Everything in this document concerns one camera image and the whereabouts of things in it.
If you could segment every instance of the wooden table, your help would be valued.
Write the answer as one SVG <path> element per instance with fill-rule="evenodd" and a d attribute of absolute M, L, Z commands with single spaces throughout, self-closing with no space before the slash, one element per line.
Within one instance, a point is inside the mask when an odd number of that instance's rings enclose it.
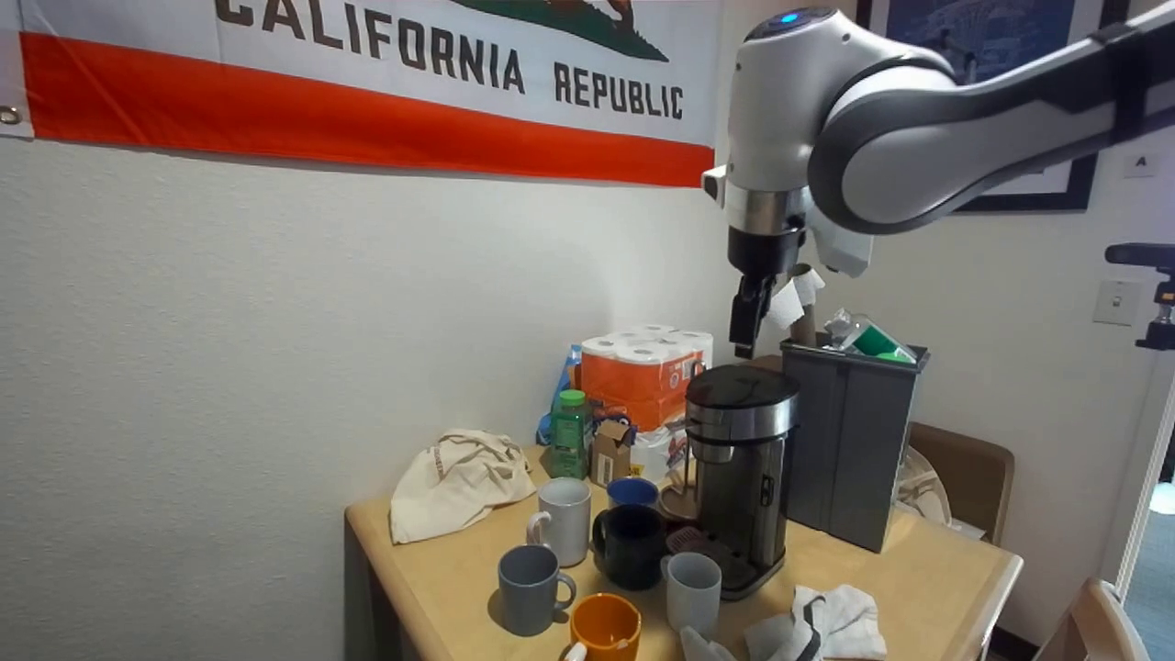
<path fill-rule="evenodd" d="M 344 509 L 350 530 L 378 578 L 398 622 L 421 657 L 543 657 L 568 646 L 568 629 L 549 624 L 543 635 L 509 635 L 495 624 L 495 563 L 521 545 L 537 497 L 493 509 L 467 534 L 391 548 L 386 497 L 361 499 Z M 877 597 L 880 635 L 893 661 L 974 661 L 987 646 L 998 609 L 1022 578 L 1022 559 L 965 538 L 951 530 L 897 509 L 883 551 L 870 556 L 825 534 L 786 526 L 786 564 L 749 597 L 722 603 L 718 643 L 744 657 L 741 630 L 762 617 L 788 614 L 795 583 L 854 583 Z M 615 590 L 587 563 L 568 569 L 579 594 Z M 679 657 L 675 630 L 664 624 L 664 586 L 619 590 L 645 614 L 637 657 Z"/>

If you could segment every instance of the white mug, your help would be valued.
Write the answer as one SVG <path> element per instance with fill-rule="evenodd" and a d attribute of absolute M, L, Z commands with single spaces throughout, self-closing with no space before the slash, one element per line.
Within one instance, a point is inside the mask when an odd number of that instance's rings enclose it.
<path fill-rule="evenodd" d="M 697 551 L 679 551 L 664 559 L 661 578 L 664 578 L 667 624 L 692 629 L 705 640 L 712 640 L 718 629 L 718 605 L 722 605 L 718 563 Z"/>
<path fill-rule="evenodd" d="M 549 548 L 559 564 L 579 564 L 587 556 L 587 518 L 587 480 L 553 477 L 538 485 L 538 509 L 524 526 L 524 545 Z"/>

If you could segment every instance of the cup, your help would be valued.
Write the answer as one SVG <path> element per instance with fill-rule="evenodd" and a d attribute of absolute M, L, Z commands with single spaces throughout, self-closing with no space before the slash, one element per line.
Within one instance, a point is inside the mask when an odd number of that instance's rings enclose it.
<path fill-rule="evenodd" d="M 667 624 L 692 629 L 705 640 L 712 640 L 718 629 L 718 605 L 722 605 L 718 563 L 697 551 L 679 551 L 664 559 L 661 578 L 664 578 Z"/>
<path fill-rule="evenodd" d="M 568 617 L 576 646 L 587 646 L 587 661 L 630 661 L 641 630 L 637 609 L 613 594 L 582 594 Z"/>
<path fill-rule="evenodd" d="M 498 559 L 504 629 L 513 635 L 538 635 L 553 614 L 576 603 L 576 581 L 559 569 L 549 548 L 509 548 Z"/>
<path fill-rule="evenodd" d="M 538 509 L 524 526 L 524 545 L 549 548 L 559 564 L 579 564 L 587 556 L 587 520 L 587 480 L 553 477 L 538 485 Z"/>
<path fill-rule="evenodd" d="M 619 508 L 619 504 L 653 508 L 661 497 L 657 485 L 641 480 L 641 477 L 615 477 L 615 480 L 610 480 L 607 493 L 610 493 L 613 508 Z"/>
<path fill-rule="evenodd" d="M 597 569 L 626 590 L 645 590 L 661 581 L 664 520 L 653 508 L 623 504 L 590 520 Z"/>

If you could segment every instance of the black coffee maker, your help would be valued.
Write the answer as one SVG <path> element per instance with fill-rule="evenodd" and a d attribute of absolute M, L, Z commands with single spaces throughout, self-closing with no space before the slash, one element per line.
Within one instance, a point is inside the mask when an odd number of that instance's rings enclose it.
<path fill-rule="evenodd" d="M 782 564 L 786 436 L 795 387 L 779 368 L 726 362 L 688 393 L 697 458 L 692 551 L 722 564 L 722 597 L 754 594 Z"/>

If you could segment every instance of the orange mug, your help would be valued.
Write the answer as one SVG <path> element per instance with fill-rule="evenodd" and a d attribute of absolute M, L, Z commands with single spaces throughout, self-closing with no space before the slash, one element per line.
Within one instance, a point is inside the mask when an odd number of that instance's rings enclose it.
<path fill-rule="evenodd" d="M 595 590 L 571 605 L 568 629 L 587 661 L 635 661 L 641 614 L 613 590 Z"/>

